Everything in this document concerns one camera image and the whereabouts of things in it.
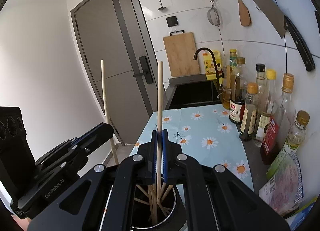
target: gold bottle cap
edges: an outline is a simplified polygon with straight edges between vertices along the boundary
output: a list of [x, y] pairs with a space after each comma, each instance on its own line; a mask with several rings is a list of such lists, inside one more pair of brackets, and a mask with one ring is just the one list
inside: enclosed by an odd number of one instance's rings
[[258, 85], [256, 83], [248, 83], [248, 93], [257, 94], [258, 93]]
[[309, 123], [310, 116], [306, 111], [298, 111], [296, 122], [306, 127]]
[[245, 58], [237, 57], [237, 65], [245, 65]]
[[267, 76], [267, 79], [269, 80], [275, 80], [277, 77], [277, 71], [274, 69], [267, 69], [266, 76]]
[[283, 74], [282, 91], [286, 93], [292, 93], [294, 75], [289, 73]]

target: gray door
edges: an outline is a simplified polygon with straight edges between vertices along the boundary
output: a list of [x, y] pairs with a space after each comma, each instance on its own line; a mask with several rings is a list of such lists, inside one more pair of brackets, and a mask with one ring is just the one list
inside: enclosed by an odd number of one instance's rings
[[[122, 143], [135, 143], [156, 110], [157, 87], [132, 1], [85, 0], [72, 14], [80, 52], [100, 105], [103, 107], [104, 59], [111, 121]], [[143, 55], [148, 57], [153, 84], [146, 84], [144, 76], [133, 77], [142, 73], [139, 57]]]

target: faucet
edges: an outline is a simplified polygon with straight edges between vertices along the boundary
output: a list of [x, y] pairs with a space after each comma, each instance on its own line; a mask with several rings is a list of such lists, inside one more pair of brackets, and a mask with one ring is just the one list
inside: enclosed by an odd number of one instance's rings
[[197, 55], [199, 54], [199, 52], [200, 52], [201, 50], [207, 50], [207, 51], [211, 54], [212, 60], [213, 60], [213, 64], [214, 64], [214, 69], [216, 70], [216, 77], [217, 77], [218, 85], [219, 85], [219, 78], [220, 78], [220, 76], [219, 76], [219, 72], [218, 72], [218, 68], [217, 68], [216, 59], [214, 58], [213, 52], [212, 52], [209, 48], [207, 48], [207, 47], [201, 47], [201, 48], [199, 48], [199, 49], [195, 52], [195, 56], [194, 56], [193, 60], [197, 60]]

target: cutting board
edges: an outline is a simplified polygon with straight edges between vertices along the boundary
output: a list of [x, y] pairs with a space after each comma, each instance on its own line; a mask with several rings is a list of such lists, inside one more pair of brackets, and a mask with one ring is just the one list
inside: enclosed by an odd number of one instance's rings
[[196, 52], [193, 33], [182, 33], [163, 38], [172, 77], [200, 73], [199, 63], [193, 60]]

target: light blue tablecloth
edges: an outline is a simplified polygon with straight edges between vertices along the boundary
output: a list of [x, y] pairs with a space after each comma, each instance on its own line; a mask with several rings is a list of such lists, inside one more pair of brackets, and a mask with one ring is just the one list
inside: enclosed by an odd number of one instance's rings
[[[169, 141], [181, 145], [183, 153], [205, 166], [225, 165], [253, 190], [244, 147], [228, 116], [229, 111], [221, 104], [165, 110], [163, 129], [168, 130]], [[152, 114], [130, 155], [137, 153], [140, 144], [151, 140], [153, 130], [157, 130], [157, 112]]]

